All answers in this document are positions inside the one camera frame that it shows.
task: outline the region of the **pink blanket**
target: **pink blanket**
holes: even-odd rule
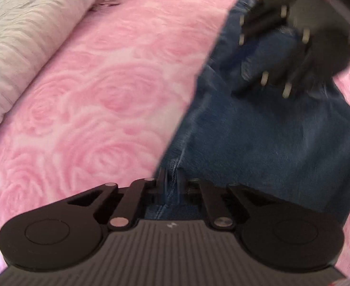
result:
[[[234,1],[127,0],[88,13],[0,127],[0,227],[94,186],[150,176]],[[350,74],[338,84],[350,103]],[[345,231],[338,267],[350,275],[350,218]]]

